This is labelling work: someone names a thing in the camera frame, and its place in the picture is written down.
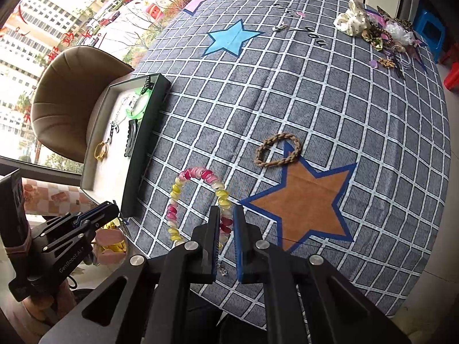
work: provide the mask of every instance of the blue plastic stool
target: blue plastic stool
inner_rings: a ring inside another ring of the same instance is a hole
[[[430,11],[423,9],[416,17],[413,28],[429,46],[434,55],[434,61],[437,63],[445,41],[445,26]]]

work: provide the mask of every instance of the black cable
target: black cable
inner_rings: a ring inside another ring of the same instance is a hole
[[[70,287],[70,289],[74,290],[75,288],[78,287],[77,281],[75,281],[75,279],[71,275],[69,275],[67,278],[71,279],[73,283],[75,283],[75,286],[70,286],[70,284],[68,284],[68,287]]]

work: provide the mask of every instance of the gray plaid tablecloth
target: gray plaid tablecloth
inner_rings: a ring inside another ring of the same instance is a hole
[[[273,1],[305,17],[299,22]],[[450,164],[445,98],[428,50],[421,49],[427,71],[415,64],[404,71],[406,81],[371,68],[368,61],[379,53],[333,26],[347,1],[207,0],[194,16],[178,14],[157,38],[134,72],[159,72],[172,83],[151,135],[138,215],[129,225],[146,255],[165,254],[172,245],[164,215],[181,170],[210,168],[237,202],[280,182],[280,168],[261,169],[252,160],[267,136],[291,132],[318,171],[357,162],[339,204],[354,242],[311,236],[293,253],[322,254],[384,313],[399,308],[429,258],[444,208]],[[240,19],[245,29],[264,33],[246,42],[239,57],[223,50],[203,57],[213,42],[207,33]],[[326,46],[306,32],[274,33],[281,21],[314,27]],[[279,146],[268,159],[281,154]],[[186,185],[181,200],[180,231],[189,238],[216,200],[202,181]],[[273,220],[251,210],[246,217],[277,243]],[[232,236],[223,260],[226,277],[192,289],[266,327],[262,286],[236,280]]]

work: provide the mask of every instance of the beige leather chair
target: beige leather chair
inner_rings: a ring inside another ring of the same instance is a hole
[[[43,73],[32,101],[30,118],[38,140],[83,163],[105,89],[129,78],[132,71],[128,64],[90,46],[60,53]]]

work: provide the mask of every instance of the brown braided hair tie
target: brown braided hair tie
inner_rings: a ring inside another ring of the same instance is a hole
[[[284,139],[290,139],[293,141],[294,150],[288,154],[286,158],[279,159],[278,161],[265,162],[262,160],[263,151],[272,146],[274,142],[281,141]],[[299,156],[301,152],[301,143],[300,140],[291,133],[278,133],[274,136],[268,137],[263,143],[257,148],[255,159],[253,162],[259,167],[271,167],[273,165],[284,165],[293,163]]]

